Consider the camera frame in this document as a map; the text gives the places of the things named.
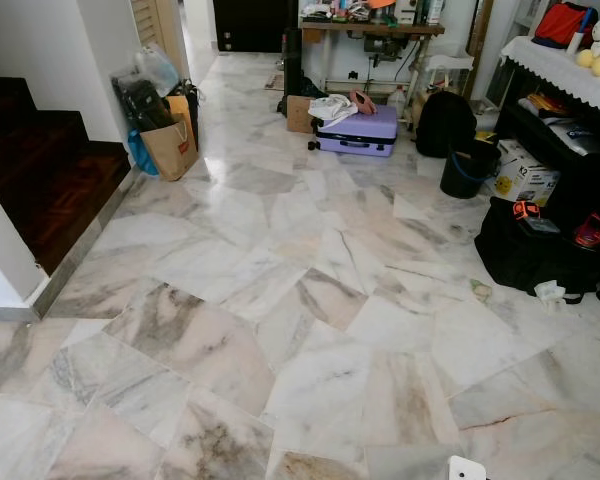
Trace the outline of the purple suitcase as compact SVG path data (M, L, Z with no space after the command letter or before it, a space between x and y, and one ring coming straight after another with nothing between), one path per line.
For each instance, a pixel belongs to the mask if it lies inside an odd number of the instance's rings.
M399 133L399 110L395 106L379 105L376 113L355 111L335 125L323 125L313 120L313 140L306 143L309 150L324 150L337 154L358 154L388 157Z

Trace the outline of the black backpack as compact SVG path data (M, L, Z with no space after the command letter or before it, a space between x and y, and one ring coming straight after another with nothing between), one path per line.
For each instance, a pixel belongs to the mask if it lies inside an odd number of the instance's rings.
M429 157L446 157L451 147L473 140L477 116L463 96L438 91L428 96L415 122L416 151Z

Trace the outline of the wooden work desk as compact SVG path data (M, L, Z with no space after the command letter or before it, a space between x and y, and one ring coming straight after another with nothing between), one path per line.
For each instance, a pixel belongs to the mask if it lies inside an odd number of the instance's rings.
M301 52L297 68L322 90L342 91L346 84L405 88L406 96L420 86L424 56L433 38L445 32L442 15L447 0L303 0L295 14L299 32L288 36L301 49L317 44L317 63ZM355 41L367 56L356 64L355 76L335 72L338 36Z

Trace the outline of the white cardboard box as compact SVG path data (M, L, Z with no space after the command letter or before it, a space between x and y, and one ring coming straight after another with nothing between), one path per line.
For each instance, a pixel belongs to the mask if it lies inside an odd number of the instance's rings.
M492 195L507 201L530 201L546 206L561 173L539 163L516 140L500 140L497 148L500 151L497 173L486 182Z

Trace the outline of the white crumpled paper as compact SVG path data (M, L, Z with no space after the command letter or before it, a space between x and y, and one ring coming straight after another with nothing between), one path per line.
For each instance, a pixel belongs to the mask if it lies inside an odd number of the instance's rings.
M534 294L536 294L537 300L542 303L546 308L556 308L560 305L564 305L566 289L561 287L556 280L548 280L548 282L542 282L534 287Z

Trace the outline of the small brown cardboard box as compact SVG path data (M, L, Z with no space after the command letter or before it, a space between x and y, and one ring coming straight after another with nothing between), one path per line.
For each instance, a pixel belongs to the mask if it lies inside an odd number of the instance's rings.
M286 129L290 132L312 134L313 116L309 113L313 97L288 95L285 100Z

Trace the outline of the dark wooden door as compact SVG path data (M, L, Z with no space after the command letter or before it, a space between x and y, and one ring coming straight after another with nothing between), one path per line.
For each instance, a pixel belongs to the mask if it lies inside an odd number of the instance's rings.
M222 52L282 52L299 0L210 0Z

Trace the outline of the white lace table cloth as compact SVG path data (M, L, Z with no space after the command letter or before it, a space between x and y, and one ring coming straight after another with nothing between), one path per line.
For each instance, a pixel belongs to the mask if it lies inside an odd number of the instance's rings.
M600 77L576 65L564 50L534 44L529 37L518 36L502 47L501 55L574 99L600 110Z

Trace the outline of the black shelf unit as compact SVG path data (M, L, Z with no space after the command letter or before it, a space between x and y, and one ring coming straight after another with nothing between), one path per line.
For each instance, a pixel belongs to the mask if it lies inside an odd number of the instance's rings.
M518 100L529 93L546 93L551 99L564 102L571 118L593 133L598 143L600 109L553 86L532 70L512 63L509 68L510 84L498 115L497 136L501 140L514 138L539 163L561 173L546 212L566 233L571 233L592 212L600 215L600 150L587 155L571 150L541 119L518 105Z

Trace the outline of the blue plastic bag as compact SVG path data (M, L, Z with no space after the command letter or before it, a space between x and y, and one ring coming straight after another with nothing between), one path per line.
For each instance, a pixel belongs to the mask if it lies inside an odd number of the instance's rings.
M127 134L126 145L134 165L140 172L150 175L150 177L158 177L159 172L157 165L154 164L153 156L149 154L148 148L146 148L141 133L136 129L131 129Z

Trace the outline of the black bucket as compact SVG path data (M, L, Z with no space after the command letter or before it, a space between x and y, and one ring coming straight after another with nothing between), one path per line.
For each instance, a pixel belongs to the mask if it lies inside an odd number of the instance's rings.
M498 174L500 156L495 143L473 138L452 143L443 168L441 191L455 198L473 198L488 179Z

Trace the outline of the red bag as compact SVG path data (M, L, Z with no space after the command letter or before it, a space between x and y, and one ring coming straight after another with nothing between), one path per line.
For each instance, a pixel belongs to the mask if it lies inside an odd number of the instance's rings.
M592 6L575 3L559 3L552 5L544 13L536 32L532 36L533 44L565 50L576 35L580 41L576 46L591 41L594 24L600 20L600 13Z

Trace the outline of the dark wooden staircase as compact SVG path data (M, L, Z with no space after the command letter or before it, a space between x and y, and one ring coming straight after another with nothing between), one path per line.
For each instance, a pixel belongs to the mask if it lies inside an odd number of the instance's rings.
M0 77L0 206L52 274L130 173L125 147L91 141L80 111L41 110Z

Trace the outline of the black duffel bag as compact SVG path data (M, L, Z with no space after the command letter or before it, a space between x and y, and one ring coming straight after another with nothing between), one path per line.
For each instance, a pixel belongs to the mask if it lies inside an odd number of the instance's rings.
M474 239L493 282L529 296L537 296L537 285L553 282L565 289L568 305L578 305L588 293L600 298L600 246L583 247L569 234L528 227L514 210L514 202L489 198Z

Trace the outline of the brown paper bag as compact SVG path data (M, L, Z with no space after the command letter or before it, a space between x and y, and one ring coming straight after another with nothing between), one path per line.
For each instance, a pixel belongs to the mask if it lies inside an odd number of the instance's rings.
M140 133L162 180L175 182L200 159L189 111L175 114L176 123Z

